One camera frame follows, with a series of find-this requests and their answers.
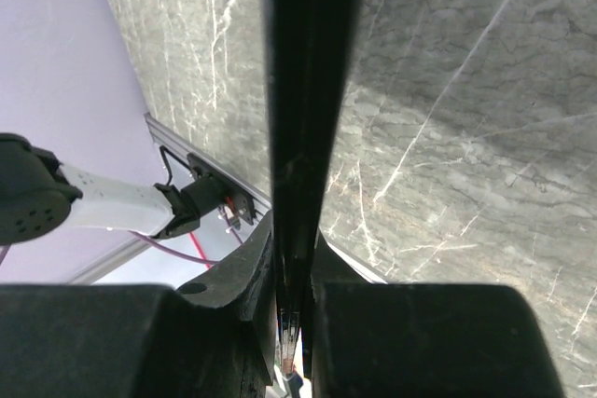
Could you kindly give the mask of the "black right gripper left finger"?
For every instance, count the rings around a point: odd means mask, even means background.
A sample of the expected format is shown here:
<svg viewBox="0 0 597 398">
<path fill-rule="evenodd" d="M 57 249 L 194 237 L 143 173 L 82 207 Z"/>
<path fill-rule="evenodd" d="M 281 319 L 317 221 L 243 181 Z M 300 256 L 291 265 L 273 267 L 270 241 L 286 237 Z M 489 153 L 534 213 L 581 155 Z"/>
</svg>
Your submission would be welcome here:
<svg viewBox="0 0 597 398">
<path fill-rule="evenodd" d="M 177 289 L 8 285 L 5 397 L 261 397 L 273 382 L 271 218 Z"/>
</svg>

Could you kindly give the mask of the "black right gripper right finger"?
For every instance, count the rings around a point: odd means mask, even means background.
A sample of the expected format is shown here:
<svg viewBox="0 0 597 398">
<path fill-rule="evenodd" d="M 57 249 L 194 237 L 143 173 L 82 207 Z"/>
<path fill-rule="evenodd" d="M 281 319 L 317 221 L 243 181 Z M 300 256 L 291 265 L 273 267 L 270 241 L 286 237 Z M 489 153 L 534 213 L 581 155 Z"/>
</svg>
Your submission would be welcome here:
<svg viewBox="0 0 597 398">
<path fill-rule="evenodd" d="M 561 397 L 537 318 L 516 289 L 373 283 L 319 240 L 304 366 L 316 397 Z"/>
</svg>

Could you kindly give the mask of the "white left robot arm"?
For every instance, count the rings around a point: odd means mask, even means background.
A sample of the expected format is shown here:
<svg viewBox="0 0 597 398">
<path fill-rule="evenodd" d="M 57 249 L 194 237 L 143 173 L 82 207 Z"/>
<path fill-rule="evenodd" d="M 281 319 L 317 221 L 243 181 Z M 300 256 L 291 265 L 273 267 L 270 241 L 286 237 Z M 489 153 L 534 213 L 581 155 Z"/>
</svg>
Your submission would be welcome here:
<svg viewBox="0 0 597 398">
<path fill-rule="evenodd" d="M 59 161 L 12 133 L 1 136 L 1 242 L 35 240 L 59 227 L 113 228 L 166 240 L 189 233 L 226 201 L 214 176 L 191 184 L 133 185 Z"/>
</svg>

